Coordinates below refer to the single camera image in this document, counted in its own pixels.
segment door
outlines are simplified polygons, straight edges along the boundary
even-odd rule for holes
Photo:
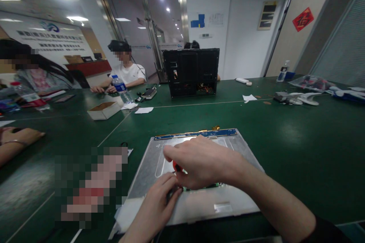
[[[278,76],[280,69],[286,60],[290,60],[289,71],[294,72],[300,54],[304,48],[304,45],[306,44],[306,41],[325,1],[326,0],[290,1],[290,5],[269,64],[269,68],[266,72],[266,77]],[[313,14],[314,20],[300,31],[297,31],[293,24],[293,20],[308,7]]]
[[[189,40],[183,1],[104,1],[118,39],[131,45],[132,57],[145,68],[146,77],[158,75],[159,82],[167,82],[161,50],[183,47],[184,39]]]

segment person's left hand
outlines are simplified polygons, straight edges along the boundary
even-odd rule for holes
[[[119,243],[151,241],[171,218],[182,189],[176,190],[167,204],[166,196],[176,186],[179,183],[173,173],[161,176],[149,189],[140,210]]]
[[[17,133],[12,133],[12,130],[14,128],[15,127],[7,127],[3,129],[1,136],[2,143],[11,140],[19,140],[23,143],[26,143],[27,145],[31,145],[45,135],[45,133],[39,132],[31,128],[25,128]]]
[[[107,90],[105,90],[105,92],[107,92],[107,93],[116,93],[116,88],[115,88],[115,86],[110,86],[110,87],[108,87],[108,89]]]

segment black sleeve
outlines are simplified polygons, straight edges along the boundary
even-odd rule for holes
[[[352,243],[339,228],[331,222],[316,216],[316,228],[313,233],[301,243]]]

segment bracelet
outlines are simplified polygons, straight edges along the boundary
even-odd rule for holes
[[[3,143],[2,143],[2,145],[6,144],[6,143],[10,143],[10,142],[15,142],[15,143],[22,144],[22,145],[24,145],[24,147],[27,147],[27,146],[28,146],[28,144],[27,144],[27,143],[22,142],[22,141],[20,141],[20,140],[8,140],[8,141],[6,141],[6,142],[3,142]]]

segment person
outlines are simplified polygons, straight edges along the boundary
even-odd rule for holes
[[[110,51],[121,61],[121,64],[114,67],[107,80],[100,85],[93,86],[90,90],[94,93],[115,93],[117,90],[111,85],[113,75],[117,75],[127,88],[144,84],[146,82],[146,71],[141,65],[132,63],[132,49],[127,42],[112,40],[108,45]]]
[[[200,49],[200,45],[197,41],[193,40],[192,43],[185,43],[184,45],[184,49]],[[219,74],[217,74],[217,81],[220,81],[221,77],[219,76]]]
[[[13,65],[16,70],[15,81],[37,93],[81,88],[67,70],[42,55],[34,54],[27,44],[12,39],[0,39],[0,59]],[[1,97],[12,94],[15,94],[12,88],[0,91]]]
[[[31,128],[0,128],[0,167],[44,135],[45,133]]]
[[[236,151],[198,136],[174,147],[166,145],[163,153],[167,161],[174,160],[187,174],[166,173],[156,181],[119,243],[150,242],[163,229],[182,192],[181,188],[175,191],[166,202],[167,193],[176,185],[201,189],[218,181],[247,193],[289,243],[351,242],[333,224],[315,216],[287,189]]]

